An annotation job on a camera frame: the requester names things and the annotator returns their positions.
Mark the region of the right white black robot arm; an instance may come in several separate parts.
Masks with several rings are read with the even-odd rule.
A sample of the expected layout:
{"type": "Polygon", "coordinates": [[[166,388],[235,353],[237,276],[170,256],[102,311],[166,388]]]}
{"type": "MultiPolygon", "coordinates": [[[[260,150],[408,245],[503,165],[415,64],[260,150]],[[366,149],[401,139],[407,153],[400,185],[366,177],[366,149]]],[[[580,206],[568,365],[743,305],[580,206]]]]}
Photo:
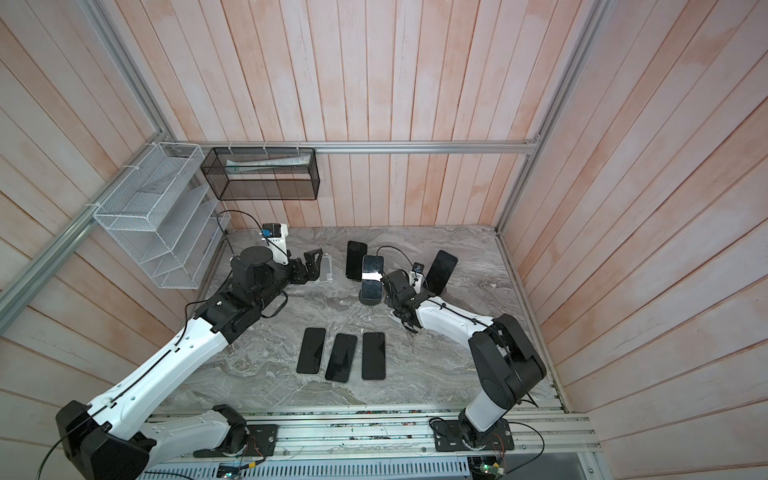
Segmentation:
{"type": "Polygon", "coordinates": [[[453,428],[470,445],[485,440],[502,418],[547,376],[544,361],[519,321],[482,316],[445,302],[403,270],[382,277],[385,302],[410,332],[429,330],[466,348],[481,390],[460,412],[453,428]]]}

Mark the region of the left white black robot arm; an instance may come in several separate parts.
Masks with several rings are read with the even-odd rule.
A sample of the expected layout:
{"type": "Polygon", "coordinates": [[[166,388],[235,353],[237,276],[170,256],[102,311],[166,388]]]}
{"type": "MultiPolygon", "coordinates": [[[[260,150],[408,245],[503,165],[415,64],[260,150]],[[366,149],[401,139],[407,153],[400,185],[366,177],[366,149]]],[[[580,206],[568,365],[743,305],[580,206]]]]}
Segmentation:
{"type": "Polygon", "coordinates": [[[89,403],[71,401],[56,424],[66,458],[86,479],[136,479],[147,468],[199,450],[239,457],[249,429],[234,408],[151,425],[155,409],[203,363],[233,344],[291,284],[318,279],[323,252],[277,262],[271,248],[252,246],[230,261],[219,290],[150,359],[89,403]]]}

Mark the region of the white folding phone stand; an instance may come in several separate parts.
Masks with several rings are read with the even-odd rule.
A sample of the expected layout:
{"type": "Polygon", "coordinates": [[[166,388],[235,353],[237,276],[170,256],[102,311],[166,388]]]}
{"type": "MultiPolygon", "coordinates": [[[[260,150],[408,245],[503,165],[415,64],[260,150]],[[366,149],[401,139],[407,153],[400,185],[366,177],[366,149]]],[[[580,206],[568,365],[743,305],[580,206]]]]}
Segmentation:
{"type": "Polygon", "coordinates": [[[324,254],[319,264],[318,283],[331,283],[333,281],[333,262],[329,254],[324,254]]]}

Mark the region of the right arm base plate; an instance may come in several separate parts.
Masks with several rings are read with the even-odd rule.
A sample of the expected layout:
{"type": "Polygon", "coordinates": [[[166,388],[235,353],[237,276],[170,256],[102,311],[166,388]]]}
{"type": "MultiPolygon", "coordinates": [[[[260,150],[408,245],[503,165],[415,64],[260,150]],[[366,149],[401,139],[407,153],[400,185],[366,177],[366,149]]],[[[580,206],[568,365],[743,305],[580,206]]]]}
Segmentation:
{"type": "Polygon", "coordinates": [[[432,417],[428,425],[433,432],[435,449],[438,452],[498,450],[506,452],[514,449],[514,441],[509,429],[509,422],[498,420],[487,431],[476,431],[468,420],[446,420],[432,417]]]}

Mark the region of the reflective black phone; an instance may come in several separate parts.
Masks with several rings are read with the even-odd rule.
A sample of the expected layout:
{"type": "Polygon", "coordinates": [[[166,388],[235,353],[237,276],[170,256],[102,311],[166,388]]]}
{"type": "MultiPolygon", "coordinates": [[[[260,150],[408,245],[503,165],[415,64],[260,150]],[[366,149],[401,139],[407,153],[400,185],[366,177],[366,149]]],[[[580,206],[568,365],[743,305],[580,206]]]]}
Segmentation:
{"type": "Polygon", "coordinates": [[[366,255],[363,260],[361,289],[382,289],[384,295],[382,283],[383,268],[384,258],[382,256],[366,255]]]}

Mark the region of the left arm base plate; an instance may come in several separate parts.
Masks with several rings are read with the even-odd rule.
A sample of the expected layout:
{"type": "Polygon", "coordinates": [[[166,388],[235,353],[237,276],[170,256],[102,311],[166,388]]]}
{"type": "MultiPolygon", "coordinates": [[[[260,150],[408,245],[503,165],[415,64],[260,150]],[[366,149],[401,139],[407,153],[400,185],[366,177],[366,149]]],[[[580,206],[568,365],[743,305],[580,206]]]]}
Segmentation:
{"type": "Polygon", "coordinates": [[[248,424],[228,433],[223,444],[215,449],[193,452],[194,458],[216,457],[270,457],[274,454],[278,426],[276,424],[248,424]]]}

